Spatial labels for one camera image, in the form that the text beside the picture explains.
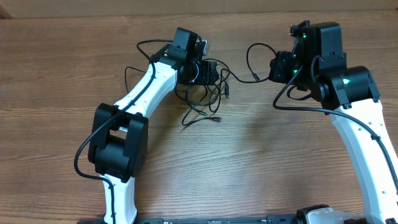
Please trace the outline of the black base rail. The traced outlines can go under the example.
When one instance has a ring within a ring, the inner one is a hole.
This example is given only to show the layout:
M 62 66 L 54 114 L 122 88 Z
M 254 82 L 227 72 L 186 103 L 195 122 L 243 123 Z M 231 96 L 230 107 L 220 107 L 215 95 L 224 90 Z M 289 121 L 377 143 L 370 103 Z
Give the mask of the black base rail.
M 266 217 L 241 218 L 138 218 L 137 224 L 298 224 L 296 215 L 267 215 Z

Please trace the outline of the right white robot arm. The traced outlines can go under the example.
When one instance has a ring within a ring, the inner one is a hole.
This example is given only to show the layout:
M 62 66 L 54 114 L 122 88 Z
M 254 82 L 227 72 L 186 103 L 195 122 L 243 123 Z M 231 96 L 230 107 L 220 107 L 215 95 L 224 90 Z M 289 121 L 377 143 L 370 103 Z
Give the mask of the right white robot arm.
M 363 196 L 360 215 L 314 205 L 297 211 L 295 223 L 396 223 L 397 154 L 389 138 L 380 92 L 364 66 L 348 67 L 336 22 L 292 25 L 290 52 L 277 52 L 269 79 L 282 92 L 304 91 L 320 103 L 341 136 Z

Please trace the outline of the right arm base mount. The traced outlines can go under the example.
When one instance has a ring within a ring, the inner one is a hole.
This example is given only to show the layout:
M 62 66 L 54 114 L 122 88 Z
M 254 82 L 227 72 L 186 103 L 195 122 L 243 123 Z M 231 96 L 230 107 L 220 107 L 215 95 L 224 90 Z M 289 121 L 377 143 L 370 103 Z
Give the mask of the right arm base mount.
M 329 205 L 319 204 L 296 212 L 297 223 L 305 224 L 367 224 L 364 215 L 334 210 Z

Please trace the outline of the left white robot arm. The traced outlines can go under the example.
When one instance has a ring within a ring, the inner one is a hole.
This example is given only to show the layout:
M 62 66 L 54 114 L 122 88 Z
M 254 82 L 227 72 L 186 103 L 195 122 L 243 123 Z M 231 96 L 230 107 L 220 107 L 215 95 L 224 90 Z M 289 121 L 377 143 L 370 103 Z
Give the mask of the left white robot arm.
M 148 57 L 148 68 L 128 94 L 97 107 L 88 137 L 88 161 L 102 181 L 106 211 L 101 223 L 134 223 L 134 181 L 147 155 L 149 118 L 178 84 L 208 86 L 219 79 L 216 63 L 203 59 L 208 42 L 181 27 Z

